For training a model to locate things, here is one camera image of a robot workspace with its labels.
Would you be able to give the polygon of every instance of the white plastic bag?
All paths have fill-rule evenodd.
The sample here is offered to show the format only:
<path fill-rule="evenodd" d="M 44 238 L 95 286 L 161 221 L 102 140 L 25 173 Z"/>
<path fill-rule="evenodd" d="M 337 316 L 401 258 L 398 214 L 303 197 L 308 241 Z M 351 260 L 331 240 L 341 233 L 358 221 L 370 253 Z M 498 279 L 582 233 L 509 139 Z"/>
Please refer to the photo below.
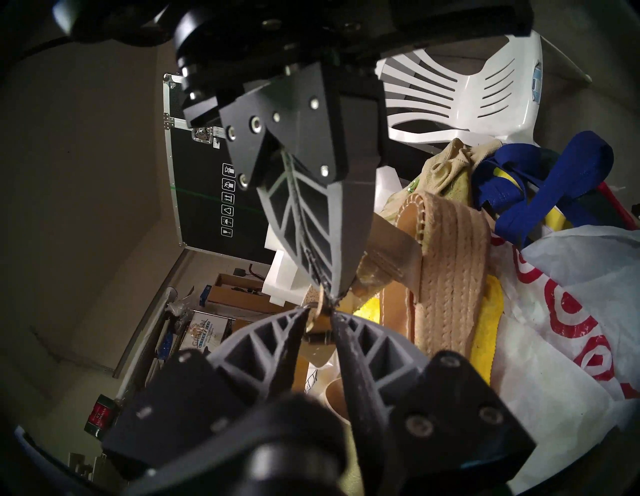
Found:
<path fill-rule="evenodd" d="M 536 241 L 522 256 L 588 308 L 607 337 L 625 397 L 638 397 L 640 230 L 568 229 Z"/>
<path fill-rule="evenodd" d="M 537 446 L 509 482 L 519 494 L 548 479 L 624 427 L 640 400 L 615 401 L 532 328 L 503 315 L 492 387 Z"/>
<path fill-rule="evenodd" d="M 640 366 L 637 323 L 627 330 L 626 345 L 619 346 L 621 334 L 608 327 L 608 321 L 597 320 L 571 293 L 529 264 L 511 243 L 495 235 L 489 272 L 500 280 L 508 317 L 535 330 L 614 399 L 638 397 L 640 384 L 634 379 Z"/>
<path fill-rule="evenodd" d="M 315 375 L 316 379 L 310 384 L 309 389 L 305 387 L 305 392 L 311 396 L 319 397 L 329 383 L 340 376 L 340 360 L 338 359 L 338 350 L 335 350 L 329 360 L 320 368 L 314 367 L 313 364 L 309 364 L 309 370 L 307 372 L 307 382 L 310 376 Z"/>

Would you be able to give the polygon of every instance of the cardboard box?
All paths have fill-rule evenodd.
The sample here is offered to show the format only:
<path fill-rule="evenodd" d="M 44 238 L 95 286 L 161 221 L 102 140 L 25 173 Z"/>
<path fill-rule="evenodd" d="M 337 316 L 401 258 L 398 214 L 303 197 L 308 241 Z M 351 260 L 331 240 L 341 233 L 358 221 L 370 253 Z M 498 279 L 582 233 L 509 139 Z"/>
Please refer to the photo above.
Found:
<path fill-rule="evenodd" d="M 195 312 L 184 333 L 180 349 L 197 349 L 208 355 L 220 345 L 228 325 L 231 325 L 231 321 L 224 317 Z"/>
<path fill-rule="evenodd" d="M 234 323 L 231 324 L 231 332 L 234 333 L 242 329 L 244 326 L 248 326 L 250 323 L 251 322 L 243 321 L 242 319 L 236 319 L 234 320 Z"/>
<path fill-rule="evenodd" d="M 286 310 L 293 310 L 293 303 L 285 303 L 284 306 L 274 305 L 269 301 L 268 295 L 251 294 L 247 290 L 259 292 L 262 289 L 262 281 L 246 277 L 220 274 L 207 297 L 208 303 L 219 307 L 235 307 L 242 310 L 255 312 L 256 314 L 279 314 Z"/>

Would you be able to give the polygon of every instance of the chair backrest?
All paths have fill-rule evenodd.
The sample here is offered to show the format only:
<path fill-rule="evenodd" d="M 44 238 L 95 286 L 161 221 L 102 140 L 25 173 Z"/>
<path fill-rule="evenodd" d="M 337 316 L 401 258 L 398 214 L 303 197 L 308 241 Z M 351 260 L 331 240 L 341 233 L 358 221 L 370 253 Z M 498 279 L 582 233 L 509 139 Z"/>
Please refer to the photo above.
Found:
<path fill-rule="evenodd" d="M 390 115 L 389 126 L 431 120 L 457 129 L 506 139 L 532 140 L 538 116 L 542 78 L 540 36 L 507 36 L 509 42 L 477 74 L 464 76 L 434 61 L 425 50 L 378 62 L 387 108 L 408 112 Z"/>

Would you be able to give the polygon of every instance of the case latch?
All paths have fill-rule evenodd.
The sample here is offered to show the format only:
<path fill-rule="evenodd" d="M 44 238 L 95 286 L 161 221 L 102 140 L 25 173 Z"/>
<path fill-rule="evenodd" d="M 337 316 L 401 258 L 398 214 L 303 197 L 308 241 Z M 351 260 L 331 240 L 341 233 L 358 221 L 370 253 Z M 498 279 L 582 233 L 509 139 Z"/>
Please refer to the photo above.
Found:
<path fill-rule="evenodd" d="M 198 143 L 213 145 L 214 148 L 220 148 L 218 138 L 224 137 L 224 129 L 216 126 L 197 127 L 191 130 L 191 139 Z"/>
<path fill-rule="evenodd" d="M 171 129 L 175 126 L 175 121 L 173 117 L 170 117 L 167 112 L 163 114 L 163 124 L 165 129 Z"/>

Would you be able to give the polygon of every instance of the red print on bag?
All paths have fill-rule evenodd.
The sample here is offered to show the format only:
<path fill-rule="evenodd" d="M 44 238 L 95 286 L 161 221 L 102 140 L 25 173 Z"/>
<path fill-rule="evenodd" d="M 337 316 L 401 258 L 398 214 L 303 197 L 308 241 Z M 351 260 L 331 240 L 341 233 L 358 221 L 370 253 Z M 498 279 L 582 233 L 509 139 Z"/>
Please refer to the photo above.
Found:
<path fill-rule="evenodd" d="M 597 381 L 613 379 L 613 356 L 604 334 L 590 337 L 573 362 Z"/>
<path fill-rule="evenodd" d="M 505 241 L 500 236 L 496 236 L 494 233 L 491 233 L 491 244 L 493 246 L 503 245 Z"/>
<path fill-rule="evenodd" d="M 628 382 L 621 382 L 620 387 L 622 388 L 622 393 L 625 395 L 625 398 L 640 398 L 640 391 L 633 389 L 632 385 Z"/>
<path fill-rule="evenodd" d="M 513 248 L 513 264 L 516 266 L 516 276 L 518 276 L 518 280 L 524 284 L 530 284 L 534 282 L 538 277 L 542 275 L 542 271 L 540 269 L 536 269 L 533 267 L 529 272 L 522 272 L 520 270 L 520 264 L 526 264 L 525 259 L 522 258 L 522 254 L 516 250 L 515 246 Z"/>
<path fill-rule="evenodd" d="M 556 334 L 560 334 L 560 336 L 571 339 L 587 335 L 595 326 L 598 325 L 598 321 L 593 317 L 588 316 L 585 320 L 577 324 L 565 324 L 564 322 L 560 322 L 556 311 L 555 289 L 557 286 L 558 283 L 553 279 L 549 279 L 545 284 L 545 301 L 547 302 L 547 308 L 549 309 L 551 329 Z M 573 315 L 582 310 L 582 305 L 575 301 L 573 296 L 564 292 L 564 290 L 562 291 L 563 295 L 560 299 L 560 307 L 567 313 L 567 315 Z"/>

